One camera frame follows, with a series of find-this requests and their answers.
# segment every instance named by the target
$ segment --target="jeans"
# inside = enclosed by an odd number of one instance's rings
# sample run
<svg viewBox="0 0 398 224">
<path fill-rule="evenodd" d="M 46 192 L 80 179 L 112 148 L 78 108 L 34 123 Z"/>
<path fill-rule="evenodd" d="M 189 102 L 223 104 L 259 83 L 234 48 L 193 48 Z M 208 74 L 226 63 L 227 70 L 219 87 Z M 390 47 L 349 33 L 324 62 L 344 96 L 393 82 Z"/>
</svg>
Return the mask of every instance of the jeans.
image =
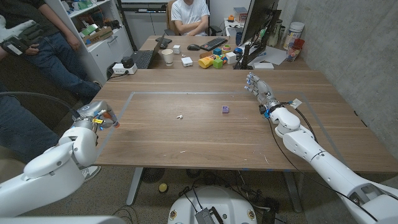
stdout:
<svg viewBox="0 0 398 224">
<path fill-rule="evenodd" d="M 43 37 L 38 44 L 39 53 L 24 55 L 24 58 L 37 66 L 50 81 L 90 102 L 100 87 L 85 81 L 87 73 L 61 33 Z"/>
<path fill-rule="evenodd" d="M 6 88 L 0 83 L 0 91 Z M 59 137 L 13 96 L 0 97 L 0 145 L 28 163 L 58 143 Z"/>
</svg>

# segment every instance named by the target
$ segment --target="white box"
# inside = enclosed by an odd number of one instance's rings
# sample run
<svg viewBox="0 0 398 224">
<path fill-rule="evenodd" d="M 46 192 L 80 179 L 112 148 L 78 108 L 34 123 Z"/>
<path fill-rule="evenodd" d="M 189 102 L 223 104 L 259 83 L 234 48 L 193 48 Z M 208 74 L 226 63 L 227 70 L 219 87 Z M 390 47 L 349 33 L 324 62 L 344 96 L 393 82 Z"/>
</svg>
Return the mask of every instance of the white box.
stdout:
<svg viewBox="0 0 398 224">
<path fill-rule="evenodd" d="M 126 71 L 133 75 L 137 71 L 137 65 L 134 64 L 131 68 L 124 68 L 122 63 L 117 63 L 113 66 L 113 72 L 117 75 L 123 75 Z"/>
<path fill-rule="evenodd" d="M 179 45 L 174 45 L 174 47 L 173 47 L 173 52 L 174 52 L 175 54 L 179 54 L 180 51 L 181 51 L 181 46 L 179 46 Z"/>
<path fill-rule="evenodd" d="M 228 59 L 226 61 L 226 63 L 228 64 L 232 64 L 236 62 L 236 54 L 233 52 L 228 52 L 227 54 L 225 54 L 226 58 Z"/>
<path fill-rule="evenodd" d="M 272 63 L 254 63 L 253 70 L 273 70 Z"/>
<path fill-rule="evenodd" d="M 181 58 L 181 61 L 184 67 L 193 65 L 192 59 L 190 57 Z"/>
</svg>

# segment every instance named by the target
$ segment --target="computer monitor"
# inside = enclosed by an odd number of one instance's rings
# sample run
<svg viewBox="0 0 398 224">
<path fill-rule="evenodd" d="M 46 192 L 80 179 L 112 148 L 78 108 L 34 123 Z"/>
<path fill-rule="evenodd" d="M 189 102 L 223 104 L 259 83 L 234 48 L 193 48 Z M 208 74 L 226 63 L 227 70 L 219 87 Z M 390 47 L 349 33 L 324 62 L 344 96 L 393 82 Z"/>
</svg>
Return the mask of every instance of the computer monitor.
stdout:
<svg viewBox="0 0 398 224">
<path fill-rule="evenodd" d="M 279 0 L 251 0 L 240 45 L 252 39 L 261 29 L 269 25 L 278 2 Z"/>
<path fill-rule="evenodd" d="M 252 44 L 245 46 L 242 61 L 238 62 L 234 66 L 234 69 L 252 69 L 251 66 L 248 66 L 248 63 L 265 51 L 267 40 L 274 30 L 276 21 L 280 16 L 281 11 L 277 10 L 278 1 L 279 0 L 251 0 L 240 45 L 243 45 L 250 39 L 252 40 Z M 257 46 L 257 49 L 249 55 L 250 47 L 253 45 L 253 42 L 257 40 L 254 38 L 259 37 L 260 30 L 264 28 L 267 29 L 261 38 L 260 44 Z"/>
</svg>

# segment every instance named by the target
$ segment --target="green toy block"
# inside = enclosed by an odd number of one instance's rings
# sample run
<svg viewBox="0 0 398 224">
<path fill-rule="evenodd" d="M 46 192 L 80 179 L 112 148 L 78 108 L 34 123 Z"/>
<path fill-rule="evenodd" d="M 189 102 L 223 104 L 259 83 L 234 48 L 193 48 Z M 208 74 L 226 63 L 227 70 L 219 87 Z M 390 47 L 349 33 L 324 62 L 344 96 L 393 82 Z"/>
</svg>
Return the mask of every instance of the green toy block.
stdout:
<svg viewBox="0 0 398 224">
<path fill-rule="evenodd" d="M 223 61 L 221 59 L 219 59 L 219 58 L 214 59 L 213 66 L 215 68 L 221 68 L 223 66 Z"/>
</svg>

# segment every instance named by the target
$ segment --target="white cup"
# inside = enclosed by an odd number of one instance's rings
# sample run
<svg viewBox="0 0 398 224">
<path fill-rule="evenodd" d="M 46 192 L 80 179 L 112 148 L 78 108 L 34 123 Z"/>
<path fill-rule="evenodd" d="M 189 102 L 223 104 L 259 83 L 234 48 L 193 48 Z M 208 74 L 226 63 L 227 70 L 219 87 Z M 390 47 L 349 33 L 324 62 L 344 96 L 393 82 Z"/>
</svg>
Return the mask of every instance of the white cup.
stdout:
<svg viewBox="0 0 398 224">
<path fill-rule="evenodd" d="M 172 49 L 162 50 L 162 55 L 163 55 L 164 61 L 166 62 L 166 65 L 172 66 L 173 65 L 173 50 Z"/>
</svg>

